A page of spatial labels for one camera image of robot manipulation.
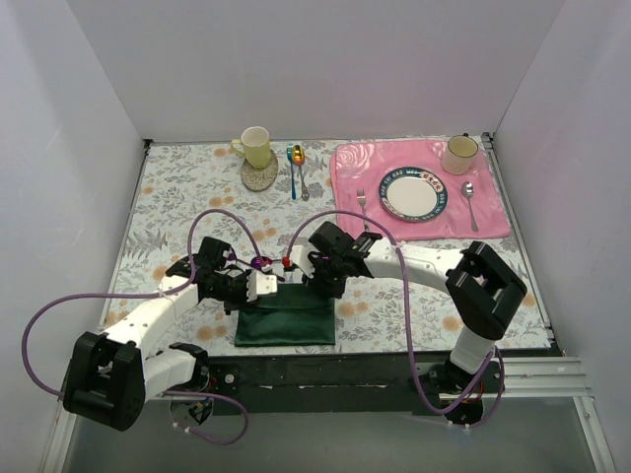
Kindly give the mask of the purple spoon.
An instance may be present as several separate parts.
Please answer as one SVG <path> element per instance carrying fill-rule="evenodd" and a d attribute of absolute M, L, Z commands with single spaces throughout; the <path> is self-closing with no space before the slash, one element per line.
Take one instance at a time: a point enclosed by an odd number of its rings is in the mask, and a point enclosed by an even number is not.
<path fill-rule="evenodd" d="M 272 259 L 267 256 L 255 256 L 250 261 L 249 265 L 264 274 L 275 276 L 279 281 L 284 282 L 285 278 L 274 272 L 274 265 L 280 264 L 281 262 L 281 259 Z"/>

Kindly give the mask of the dark green cloth napkin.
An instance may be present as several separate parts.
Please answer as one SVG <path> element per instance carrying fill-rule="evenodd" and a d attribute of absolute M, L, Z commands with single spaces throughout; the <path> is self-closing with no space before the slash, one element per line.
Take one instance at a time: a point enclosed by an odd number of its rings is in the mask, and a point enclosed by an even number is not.
<path fill-rule="evenodd" d="M 236 347 L 334 344 L 334 301 L 318 296 L 306 286 L 281 284 L 275 295 L 239 309 Z"/>

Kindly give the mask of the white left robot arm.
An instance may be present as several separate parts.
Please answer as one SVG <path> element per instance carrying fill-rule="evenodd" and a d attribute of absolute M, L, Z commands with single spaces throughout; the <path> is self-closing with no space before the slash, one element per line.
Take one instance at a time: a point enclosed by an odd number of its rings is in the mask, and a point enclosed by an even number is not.
<path fill-rule="evenodd" d="M 129 429 L 144 404 L 174 389 L 206 390 L 211 379 L 207 352 L 176 342 L 154 349 L 187 311 L 205 299 L 237 308 L 248 300 L 254 273 L 231 263 L 229 244 L 205 237 L 192 256 L 167 269 L 153 298 L 97 334 L 76 341 L 63 384 L 66 411 L 118 431 Z"/>

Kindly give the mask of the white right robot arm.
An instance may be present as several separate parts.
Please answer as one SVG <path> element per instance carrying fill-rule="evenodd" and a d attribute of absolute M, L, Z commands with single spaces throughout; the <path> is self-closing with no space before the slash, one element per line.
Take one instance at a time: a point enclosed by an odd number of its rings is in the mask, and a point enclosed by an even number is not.
<path fill-rule="evenodd" d="M 304 284 L 324 298 L 340 298 L 347 279 L 397 279 L 452 298 L 463 327 L 438 372 L 444 389 L 468 391 L 482 378 L 484 366 L 526 297 L 523 280 L 482 241 L 465 249 L 441 250 L 395 243 L 379 233 L 350 236 L 330 222 L 322 223 L 308 245 L 289 251 Z"/>

